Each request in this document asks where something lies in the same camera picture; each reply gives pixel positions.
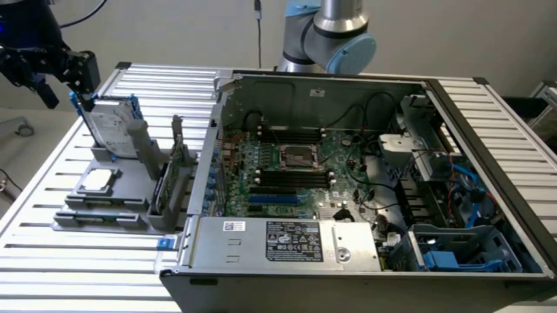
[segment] motherboard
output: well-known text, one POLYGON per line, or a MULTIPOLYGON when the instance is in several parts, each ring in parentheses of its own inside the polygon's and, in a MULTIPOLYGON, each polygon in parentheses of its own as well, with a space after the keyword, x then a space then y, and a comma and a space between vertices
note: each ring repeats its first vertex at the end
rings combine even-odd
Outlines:
POLYGON ((366 219, 368 187, 351 178, 368 182, 356 139, 344 132, 228 131, 224 215, 338 219, 348 211, 347 218, 366 219))

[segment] warning label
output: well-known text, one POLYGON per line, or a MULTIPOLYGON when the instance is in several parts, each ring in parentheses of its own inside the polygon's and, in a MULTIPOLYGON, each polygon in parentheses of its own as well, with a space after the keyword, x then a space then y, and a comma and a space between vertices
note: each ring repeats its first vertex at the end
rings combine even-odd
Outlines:
POLYGON ((267 222, 266 257, 274 262, 322 262, 319 223, 267 222))

